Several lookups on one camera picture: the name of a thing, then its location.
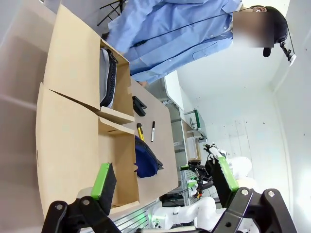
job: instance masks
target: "black marker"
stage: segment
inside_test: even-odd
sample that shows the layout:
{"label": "black marker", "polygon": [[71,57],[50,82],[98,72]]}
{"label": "black marker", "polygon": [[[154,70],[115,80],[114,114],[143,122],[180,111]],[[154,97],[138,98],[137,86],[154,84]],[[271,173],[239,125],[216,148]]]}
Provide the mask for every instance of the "black marker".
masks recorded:
{"label": "black marker", "polygon": [[151,142],[154,142],[154,138],[155,138],[155,124],[156,122],[152,122],[152,131],[151,131]]}

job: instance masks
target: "navy blue pouch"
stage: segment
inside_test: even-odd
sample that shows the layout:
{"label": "navy blue pouch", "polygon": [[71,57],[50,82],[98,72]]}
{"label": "navy blue pouch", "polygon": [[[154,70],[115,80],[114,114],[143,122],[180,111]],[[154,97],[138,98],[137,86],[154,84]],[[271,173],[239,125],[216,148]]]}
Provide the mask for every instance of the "navy blue pouch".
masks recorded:
{"label": "navy blue pouch", "polygon": [[139,137],[135,136],[136,170],[138,177],[151,177],[163,169],[163,164],[156,158],[149,146]]}

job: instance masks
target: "gray floor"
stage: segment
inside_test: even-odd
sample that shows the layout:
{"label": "gray floor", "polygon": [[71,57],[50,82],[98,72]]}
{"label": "gray floor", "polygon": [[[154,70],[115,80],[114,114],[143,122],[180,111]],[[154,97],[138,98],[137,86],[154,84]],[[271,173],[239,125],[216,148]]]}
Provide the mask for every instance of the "gray floor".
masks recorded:
{"label": "gray floor", "polygon": [[[106,7],[99,10],[100,7],[105,6],[115,0],[62,0],[62,4],[70,11],[82,19],[88,26],[90,26],[99,35],[108,31],[108,23],[111,21],[107,18],[99,27],[97,24],[112,10],[112,7]],[[44,0],[44,4],[57,13],[60,0]],[[112,13],[111,18],[115,19],[117,13]]]}

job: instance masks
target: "open cardboard box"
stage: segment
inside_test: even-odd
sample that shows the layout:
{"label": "open cardboard box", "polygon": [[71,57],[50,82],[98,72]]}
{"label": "open cardboard box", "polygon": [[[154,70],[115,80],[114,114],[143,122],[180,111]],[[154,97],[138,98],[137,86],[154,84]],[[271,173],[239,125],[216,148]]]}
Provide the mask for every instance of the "open cardboard box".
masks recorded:
{"label": "open cardboard box", "polygon": [[117,178],[111,213],[139,204],[134,131],[40,86],[36,116],[37,173],[44,216],[92,187],[101,163]]}
{"label": "open cardboard box", "polygon": [[[112,109],[100,107],[100,48],[110,49],[118,60]],[[134,122],[129,62],[63,5],[57,12],[44,86],[112,122]]]}

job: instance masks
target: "bolt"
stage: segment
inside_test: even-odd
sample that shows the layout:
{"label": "bolt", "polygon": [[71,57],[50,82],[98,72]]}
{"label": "bolt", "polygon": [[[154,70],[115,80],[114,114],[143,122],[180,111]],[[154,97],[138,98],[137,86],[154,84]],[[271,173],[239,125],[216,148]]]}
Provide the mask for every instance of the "bolt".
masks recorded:
{"label": "bolt", "polygon": [[89,204],[89,200],[85,199],[85,200],[82,201],[82,203],[83,203],[84,205],[88,205],[88,204]]}
{"label": "bolt", "polygon": [[247,196],[247,195],[248,195],[248,191],[247,191],[246,189],[243,189],[243,190],[242,190],[242,194],[243,194],[244,196]]}
{"label": "bolt", "polygon": [[58,205],[56,206],[56,208],[57,208],[58,210],[61,210],[61,209],[63,209],[63,206],[62,206],[61,204],[58,204]]}
{"label": "bolt", "polygon": [[270,197],[274,197],[275,194],[274,194],[274,192],[269,191],[269,192],[268,192],[268,195],[269,195]]}

